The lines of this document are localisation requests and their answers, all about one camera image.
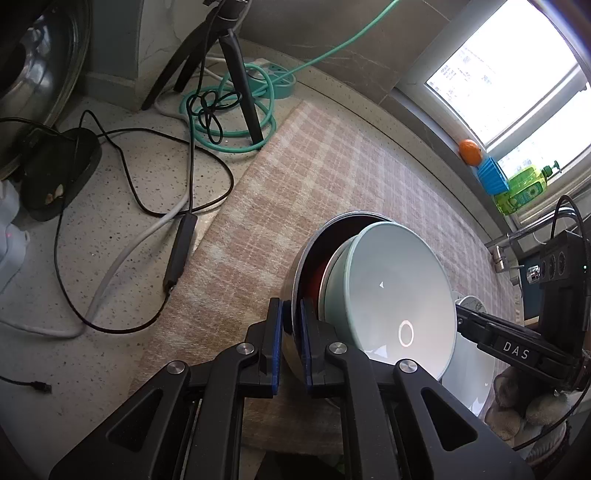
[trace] metal faucet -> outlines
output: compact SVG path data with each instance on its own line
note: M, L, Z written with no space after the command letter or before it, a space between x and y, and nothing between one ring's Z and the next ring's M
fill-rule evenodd
M568 217L574 220L577 219L577 215L571 207L560 207L558 209L557 218ZM517 230L516 232L511 232L506 235L500 236L499 238L495 238L494 240L485 244L485 247L489 250L492 254L493 262L495 263L495 271L497 273L502 273L509 270L509 262L505 256L505 248L509 247L513 242L531 235L534 232L537 232L541 228L545 227L552 223L554 219L554 211L548 212L546 215L538 218L536 221L526 225L525 227Z

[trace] orange fruit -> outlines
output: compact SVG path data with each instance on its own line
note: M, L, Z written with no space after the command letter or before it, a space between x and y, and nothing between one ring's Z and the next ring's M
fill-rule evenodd
M471 167L477 167L482 162L482 150L474 140L462 140L459 144L460 156Z

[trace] dish soap bottle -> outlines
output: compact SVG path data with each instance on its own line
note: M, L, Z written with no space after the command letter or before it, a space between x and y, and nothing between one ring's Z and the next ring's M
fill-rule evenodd
M554 168L560 170L555 161ZM495 195L496 207L503 215L511 215L541 195L548 188L548 179L554 174L550 165L539 170L536 167L527 167L509 180L509 191Z

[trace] checkered tablecloth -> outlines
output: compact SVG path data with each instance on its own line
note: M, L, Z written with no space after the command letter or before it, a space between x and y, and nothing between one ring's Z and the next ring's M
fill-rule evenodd
M330 218L381 213L419 234L452 289L512 320L512 285L462 217L396 152L346 120L303 102L257 155L188 261L140 362L131 391L167 362L197 364L265 319L296 253ZM243 442L324 454L342 449L338 411L306 396L282 363L280 394L246 403Z

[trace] triangular cutout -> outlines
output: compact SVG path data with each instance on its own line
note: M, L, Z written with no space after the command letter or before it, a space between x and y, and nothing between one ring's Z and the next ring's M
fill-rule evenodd
M423 388L421 396L444 450L451 452L476 440L476 431L433 390Z
M160 389L150 393L113 427L107 434L107 439L132 452L139 452L142 449L150 425L152 425L158 405L160 405L162 394Z

